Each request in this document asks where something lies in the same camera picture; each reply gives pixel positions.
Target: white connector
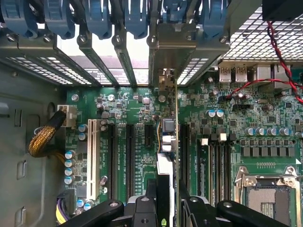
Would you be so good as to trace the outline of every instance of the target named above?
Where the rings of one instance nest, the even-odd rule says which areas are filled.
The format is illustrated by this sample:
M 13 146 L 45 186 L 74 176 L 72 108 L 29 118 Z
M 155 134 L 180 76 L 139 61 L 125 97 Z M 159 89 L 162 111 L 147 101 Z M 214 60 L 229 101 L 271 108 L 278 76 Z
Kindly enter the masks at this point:
M 62 110 L 66 113 L 66 120 L 61 127 L 76 127 L 77 108 L 73 105 L 57 105 L 57 110 Z
M 100 175 L 100 120 L 88 120 L 87 136 L 87 191 L 89 200 L 96 200 L 99 196 Z

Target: red and black wire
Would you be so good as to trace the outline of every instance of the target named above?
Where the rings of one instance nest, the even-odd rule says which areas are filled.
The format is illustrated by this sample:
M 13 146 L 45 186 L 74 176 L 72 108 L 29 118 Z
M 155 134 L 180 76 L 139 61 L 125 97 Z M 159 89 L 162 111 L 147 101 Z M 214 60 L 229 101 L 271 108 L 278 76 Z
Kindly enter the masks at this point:
M 280 79 L 258 79 L 258 80 L 254 80 L 254 81 L 251 81 L 251 82 L 248 82 L 246 83 L 245 85 L 243 85 L 242 87 L 240 88 L 237 88 L 235 89 L 231 94 L 229 94 L 226 98 L 232 98 L 232 95 L 235 94 L 236 92 L 248 87 L 249 85 L 251 84 L 255 84 L 257 82 L 262 82 L 262 81 L 268 81 L 268 82 L 279 82 L 279 83 L 284 83 L 284 84 L 289 84 L 292 88 L 292 93 L 293 95 L 295 96 L 295 98 L 298 100 L 299 103 L 303 104 L 303 99 L 300 98 L 300 96 L 298 95 L 298 90 L 297 90 L 297 87 L 299 88 L 303 88 L 302 85 L 299 85 L 297 84 L 296 82 L 294 82 L 294 80 L 292 79 L 292 72 L 290 71 L 290 69 L 287 67 L 283 57 L 282 57 L 282 54 L 281 54 L 281 51 L 279 50 L 278 48 L 278 45 L 277 45 L 277 41 L 275 39 L 275 30 L 273 28 L 273 22 L 267 22 L 268 23 L 268 27 L 267 27 L 267 34 L 268 36 L 270 37 L 270 42 L 271 42 L 271 45 L 273 46 L 273 48 L 275 49 L 275 52 L 276 52 L 276 55 L 280 61 L 280 64 L 281 66 L 284 68 L 285 70 L 285 74 L 286 76 L 288 77 L 288 81 L 282 81 Z

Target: capacitor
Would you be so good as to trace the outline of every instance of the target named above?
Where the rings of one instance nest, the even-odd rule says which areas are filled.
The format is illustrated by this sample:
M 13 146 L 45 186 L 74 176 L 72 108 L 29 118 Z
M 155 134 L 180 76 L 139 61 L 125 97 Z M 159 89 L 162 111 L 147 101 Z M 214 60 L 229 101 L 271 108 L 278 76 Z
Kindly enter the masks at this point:
M 217 96 L 219 94 L 219 91 L 217 89 L 212 90 L 211 92 L 208 93 L 210 97 Z
M 98 110 L 104 110 L 104 105 L 102 103 L 96 103 L 96 108 Z
M 76 155 L 76 152 L 74 150 L 68 150 L 65 152 L 64 156 L 66 159 L 71 159 L 71 158 L 75 157 L 75 155 Z
M 166 101 L 166 97 L 164 95 L 159 95 L 158 100 L 159 102 L 164 103 Z
M 83 208 L 84 210 L 89 210 L 92 208 L 94 205 L 94 202 L 92 200 L 87 200 L 86 203 L 84 204 Z
M 78 135 L 78 140 L 85 141 L 87 139 L 87 133 L 80 132 Z
M 75 165 L 75 160 L 74 159 L 68 159 L 64 162 L 65 167 L 69 168 Z
M 104 186 L 107 182 L 107 176 L 102 176 L 100 179 L 100 186 Z
M 258 136 L 264 136 L 265 135 L 265 129 L 264 128 L 257 128 L 256 129 L 256 134 Z
M 215 110 L 207 110 L 206 115 L 209 117 L 215 117 L 216 116 L 216 111 Z
M 79 132 L 86 132 L 87 128 L 88 128 L 87 124 L 81 124 L 79 125 L 78 130 Z
M 109 102 L 113 102 L 115 100 L 115 96 L 114 95 L 109 95 L 107 97 L 107 99 L 108 99 Z
M 224 116 L 224 111 L 223 110 L 217 110 L 216 115 L 217 115 L 217 117 L 223 117 Z
M 303 132 L 298 131 L 295 133 L 295 136 L 298 137 L 299 139 L 303 139 Z
M 74 181 L 75 181 L 75 176 L 74 175 L 70 175 L 70 176 L 66 176 L 65 178 L 64 178 L 64 183 L 66 183 L 66 184 L 71 184 L 71 183 L 73 183 Z
M 107 130 L 108 130 L 108 127 L 105 126 L 105 125 L 102 125 L 102 126 L 100 127 L 100 131 L 107 131 Z
M 81 207 L 84 206 L 85 202 L 86 202 L 86 199 L 81 198 L 81 199 L 78 199 L 78 200 L 77 200 L 76 205 L 77 205 L 77 207 L 81 208 Z
M 248 136 L 253 136 L 254 135 L 254 129 L 253 128 L 246 128 L 244 132 Z
M 266 130 L 266 132 L 267 132 L 267 134 L 268 134 L 269 136 L 276 136 L 276 129 L 275 129 L 275 128 L 268 128 L 268 129 Z
M 103 119 L 100 121 L 100 125 L 107 125 L 108 124 L 108 120 Z
M 75 173 L 75 168 L 74 167 L 66 168 L 64 173 L 66 176 L 70 176 Z
M 274 95 L 275 98 L 283 98 L 284 96 L 286 96 L 286 91 L 281 91 Z
M 78 209 L 75 210 L 75 214 L 76 214 L 76 215 L 80 215 L 80 214 L 82 214 L 83 212 L 84 212 L 84 209 L 83 209 L 83 208 L 78 208 Z
M 251 95 L 250 94 L 245 94 L 243 99 L 246 99 L 246 100 L 251 99 Z
M 290 135 L 290 130 L 288 128 L 281 128 L 279 130 L 279 133 L 281 136 L 289 136 Z
M 273 107 L 271 104 L 267 104 L 267 105 L 263 105 L 263 106 L 261 107 L 261 109 L 262 109 L 263 111 L 271 111 L 271 110 L 274 109 L 274 107 Z
M 233 98 L 234 98 L 235 100 L 238 100 L 238 99 L 243 99 L 243 97 L 244 97 L 244 94 L 238 93 L 238 94 L 236 94 Z

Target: yellow cable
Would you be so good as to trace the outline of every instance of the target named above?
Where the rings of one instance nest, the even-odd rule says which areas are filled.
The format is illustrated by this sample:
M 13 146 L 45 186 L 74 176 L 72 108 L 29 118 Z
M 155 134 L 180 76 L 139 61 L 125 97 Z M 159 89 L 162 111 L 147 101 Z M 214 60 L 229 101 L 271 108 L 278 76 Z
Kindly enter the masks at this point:
M 57 205 L 56 207 L 57 207 L 57 209 L 56 209 L 56 217 L 57 217 L 57 220 L 58 220 L 59 224 L 63 224 L 63 223 L 66 222 L 66 220 L 64 219 L 64 217 L 63 217 L 62 214 L 60 213 L 58 205 Z

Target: white pci slot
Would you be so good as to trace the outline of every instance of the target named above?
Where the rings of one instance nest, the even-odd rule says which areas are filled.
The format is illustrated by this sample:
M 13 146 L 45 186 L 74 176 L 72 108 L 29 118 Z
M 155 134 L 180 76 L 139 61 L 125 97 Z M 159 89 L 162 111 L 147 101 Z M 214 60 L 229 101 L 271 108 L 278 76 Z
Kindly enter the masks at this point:
M 87 136 L 87 199 L 96 200 L 99 196 L 100 175 L 100 120 L 88 120 Z

